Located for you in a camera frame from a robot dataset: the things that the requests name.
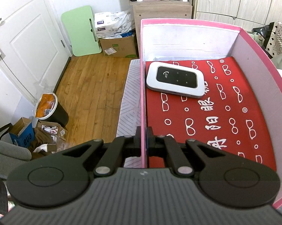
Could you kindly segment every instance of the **gray sofa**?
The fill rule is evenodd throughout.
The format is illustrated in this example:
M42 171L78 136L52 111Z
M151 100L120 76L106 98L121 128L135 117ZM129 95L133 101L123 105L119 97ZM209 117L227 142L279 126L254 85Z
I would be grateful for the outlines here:
M0 140L0 177L6 179L9 173L19 165L31 160L28 149Z

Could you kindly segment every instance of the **pink box on shelf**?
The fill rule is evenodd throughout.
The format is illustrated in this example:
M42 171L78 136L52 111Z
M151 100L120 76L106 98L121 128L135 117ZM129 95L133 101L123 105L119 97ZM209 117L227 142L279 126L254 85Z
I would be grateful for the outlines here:
M263 112L272 141L282 206L282 78L259 45L240 27L195 19L141 20L141 156L146 167L145 62L208 60L233 56Z

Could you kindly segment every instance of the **red cloth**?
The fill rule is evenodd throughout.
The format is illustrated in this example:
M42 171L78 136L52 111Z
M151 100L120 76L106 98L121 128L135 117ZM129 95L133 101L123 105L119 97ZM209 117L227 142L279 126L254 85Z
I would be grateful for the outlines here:
M172 135L180 143L197 139L276 170L259 103L233 57L167 63L198 67L206 93L195 99L146 88L147 126L155 135ZM146 71L150 64L146 62Z
M148 164L150 168L165 167L164 159L160 157L149 157Z

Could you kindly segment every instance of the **cardboard box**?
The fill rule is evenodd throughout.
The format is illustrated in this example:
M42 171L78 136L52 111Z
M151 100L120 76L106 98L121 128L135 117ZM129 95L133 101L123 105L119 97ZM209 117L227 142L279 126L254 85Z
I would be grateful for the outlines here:
M51 135L56 135L59 138L61 138L62 140L66 141L66 138L68 136L68 131L66 129L64 129L60 124L58 123L52 123L52 122L45 122L45 121L41 121L39 120L37 123L37 127L38 128L42 128L42 126L45 125L47 127L57 127L57 134L51 134Z
M99 40L106 57L136 58L138 56L136 34L116 39L100 38Z
M31 120L20 118L9 131L9 135L14 145L28 148L30 143L35 140Z
M255 93L267 124L281 180L280 191L272 206L282 208L282 77L261 47L238 26L196 19L142 19L141 38L142 167L145 167L147 160L145 62L157 58L158 61L179 61L233 56Z

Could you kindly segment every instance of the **green board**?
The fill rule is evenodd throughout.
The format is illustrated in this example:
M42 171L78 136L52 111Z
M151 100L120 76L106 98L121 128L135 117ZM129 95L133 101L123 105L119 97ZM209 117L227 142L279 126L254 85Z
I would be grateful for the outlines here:
M69 34L75 56L79 57L101 52L90 6L78 7L65 12L62 14L61 19Z

